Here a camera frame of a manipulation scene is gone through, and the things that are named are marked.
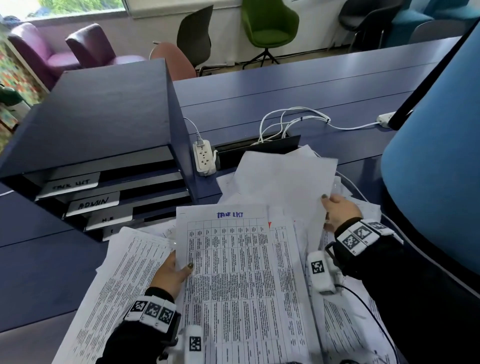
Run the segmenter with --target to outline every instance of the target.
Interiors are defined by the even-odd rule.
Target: black cable
[[[395,360],[396,360],[396,364],[399,364],[400,361],[398,360],[398,354],[396,353],[396,350],[395,350],[395,346],[393,345],[393,343],[391,342],[391,340],[389,339],[387,333],[385,332],[384,328],[382,327],[382,325],[380,324],[380,322],[378,322],[377,318],[375,317],[375,315],[373,314],[373,312],[370,310],[370,308],[368,308],[367,304],[354,292],[352,291],[350,288],[348,287],[345,287],[345,286],[342,286],[341,284],[336,284],[335,287],[341,287],[341,288],[345,288],[347,291],[349,291],[350,293],[352,293],[355,297],[357,297],[359,299],[360,302],[363,303],[363,305],[365,306],[365,308],[368,310],[368,312],[370,312],[370,314],[372,315],[373,319],[375,320],[375,322],[377,323],[378,327],[380,328],[380,330],[383,332],[383,334],[385,335],[385,337],[387,338],[388,340],[388,343],[390,344],[390,346],[392,347],[392,350],[395,354]]]

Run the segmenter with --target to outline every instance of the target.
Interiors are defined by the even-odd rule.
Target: power strip
[[[208,140],[203,140],[202,146],[198,145],[198,141],[193,143],[193,156],[195,157],[195,165],[197,173],[206,177],[216,172],[215,159],[212,153],[212,147]]]
[[[378,115],[377,121],[380,124],[380,126],[383,126],[384,128],[389,128],[388,122],[390,121],[390,119],[394,114],[395,112],[389,112],[388,114]]]

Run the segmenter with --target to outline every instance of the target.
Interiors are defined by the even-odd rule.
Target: green chair
[[[250,43],[258,48],[265,48],[262,53],[245,63],[243,69],[261,56],[263,59],[260,67],[263,66],[266,56],[272,63],[280,64],[268,49],[284,46],[295,38],[299,28],[298,14],[282,0],[243,0],[241,18]]]

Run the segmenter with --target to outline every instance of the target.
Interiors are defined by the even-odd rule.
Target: handwritten title
[[[242,218],[243,212],[217,212],[216,213],[216,218],[226,218],[226,217]]]

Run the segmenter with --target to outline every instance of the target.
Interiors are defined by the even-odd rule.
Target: floor
[[[326,49],[318,50],[318,51],[313,51],[313,52],[308,52],[308,53],[300,53],[300,54],[293,54],[290,56],[282,56],[278,57],[277,60],[282,64],[282,63],[290,63],[290,62],[298,62],[298,61],[306,61],[306,60],[313,60],[315,58],[323,58],[323,57],[330,57],[330,56],[338,56],[341,54],[346,54],[348,52],[348,47],[338,47],[335,49],[331,49],[327,51]],[[249,64],[247,67],[245,67],[246,70],[252,69],[252,68],[259,68],[260,65],[262,64],[262,60],[259,60],[255,63]],[[271,66],[272,61],[265,60],[263,67]],[[205,70],[204,75],[209,75],[209,74],[218,74],[218,73],[225,73],[225,72],[233,72],[233,71],[241,71],[243,65],[242,64],[236,64],[235,66],[231,67],[222,67],[216,70]]]

